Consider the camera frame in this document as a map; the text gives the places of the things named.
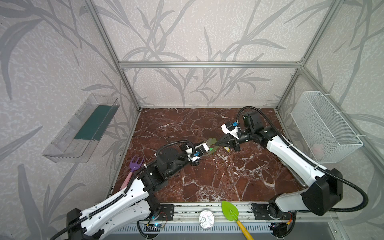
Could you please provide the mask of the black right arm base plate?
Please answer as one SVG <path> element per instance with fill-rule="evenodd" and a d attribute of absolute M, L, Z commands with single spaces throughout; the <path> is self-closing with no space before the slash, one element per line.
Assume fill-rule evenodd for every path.
<path fill-rule="evenodd" d="M 292 219 L 292 213 L 282 212 L 273 204 L 251 203 L 251 210 L 255 220 L 288 221 Z"/>

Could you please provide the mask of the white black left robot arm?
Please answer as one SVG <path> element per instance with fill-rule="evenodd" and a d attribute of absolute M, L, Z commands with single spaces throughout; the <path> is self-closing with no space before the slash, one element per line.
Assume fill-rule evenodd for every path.
<path fill-rule="evenodd" d="M 86 210 L 74 209 L 67 215 L 70 240 L 102 240 L 116 230 L 147 217 L 160 209 L 154 194 L 169 179 L 190 164 L 197 164 L 210 148 L 190 141 L 176 141 L 156 152 L 156 159 L 140 168 L 122 190 Z"/>

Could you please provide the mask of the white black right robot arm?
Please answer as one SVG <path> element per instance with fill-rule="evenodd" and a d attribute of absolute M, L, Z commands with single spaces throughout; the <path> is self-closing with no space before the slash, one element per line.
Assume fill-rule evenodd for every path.
<path fill-rule="evenodd" d="M 282 160 L 306 186 L 302 191 L 274 197 L 271 206 L 281 212 L 309 211 L 322 216 L 342 200 L 342 183 L 321 172 L 316 162 L 289 144 L 275 127 L 264 126 L 259 113 L 250 112 L 243 120 L 244 129 L 238 122 L 223 124 L 224 136 L 217 146 L 240 151 L 241 144 L 255 142 Z"/>

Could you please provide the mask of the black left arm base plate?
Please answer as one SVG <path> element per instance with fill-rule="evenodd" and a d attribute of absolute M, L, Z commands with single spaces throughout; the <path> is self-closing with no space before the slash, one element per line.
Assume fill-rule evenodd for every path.
<path fill-rule="evenodd" d="M 173 204 L 161 204 L 158 210 L 144 219 L 144 221 L 171 221 L 174 218 L 175 205 Z"/>

